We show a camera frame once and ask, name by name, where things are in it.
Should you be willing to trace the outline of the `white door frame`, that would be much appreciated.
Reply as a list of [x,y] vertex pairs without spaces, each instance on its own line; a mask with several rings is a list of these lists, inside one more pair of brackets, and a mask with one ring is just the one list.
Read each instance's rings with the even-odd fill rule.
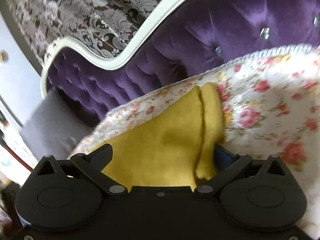
[[2,98],[1,117],[5,119],[4,122],[1,122],[1,131],[4,133],[4,141],[23,161],[23,163],[20,163],[9,151],[1,147],[1,172],[10,180],[22,185],[31,174],[31,171],[29,171],[24,164],[28,165],[30,168],[34,168],[37,164],[37,160],[19,134],[19,131],[22,128],[21,124]]

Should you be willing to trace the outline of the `grey pillow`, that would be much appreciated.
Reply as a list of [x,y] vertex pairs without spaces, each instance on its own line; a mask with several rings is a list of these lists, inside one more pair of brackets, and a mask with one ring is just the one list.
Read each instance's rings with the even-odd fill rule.
[[78,143],[99,123],[64,91],[53,88],[20,131],[23,142],[37,160],[45,155],[67,159]]

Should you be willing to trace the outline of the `damask patterned curtain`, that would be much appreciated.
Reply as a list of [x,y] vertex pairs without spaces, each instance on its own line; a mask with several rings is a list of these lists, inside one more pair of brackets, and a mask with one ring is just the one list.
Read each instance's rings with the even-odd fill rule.
[[129,44],[161,0],[5,0],[40,63],[48,46],[70,36],[112,58]]

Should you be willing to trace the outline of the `purple tufted white-framed headboard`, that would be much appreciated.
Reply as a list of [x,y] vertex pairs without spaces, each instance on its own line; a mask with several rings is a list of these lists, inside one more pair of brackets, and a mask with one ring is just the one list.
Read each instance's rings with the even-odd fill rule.
[[102,119],[113,108],[238,57],[319,45],[319,0],[164,0],[114,59],[71,38],[56,41],[42,94]]

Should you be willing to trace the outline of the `floral bed cover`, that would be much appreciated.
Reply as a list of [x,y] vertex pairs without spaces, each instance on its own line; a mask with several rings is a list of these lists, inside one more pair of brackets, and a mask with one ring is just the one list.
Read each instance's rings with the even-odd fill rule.
[[74,149],[103,142],[161,114],[194,86],[217,84],[226,119],[225,148],[288,165],[308,207],[300,228],[319,238],[319,47],[283,46],[239,57],[108,112]]

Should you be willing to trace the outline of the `mustard yellow sweater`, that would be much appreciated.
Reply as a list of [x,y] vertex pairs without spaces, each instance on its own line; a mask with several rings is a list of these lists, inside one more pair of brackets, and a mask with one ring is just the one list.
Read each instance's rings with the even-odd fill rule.
[[159,116],[108,140],[113,156],[102,173],[127,189],[195,189],[216,176],[214,145],[223,134],[217,85],[196,86]]

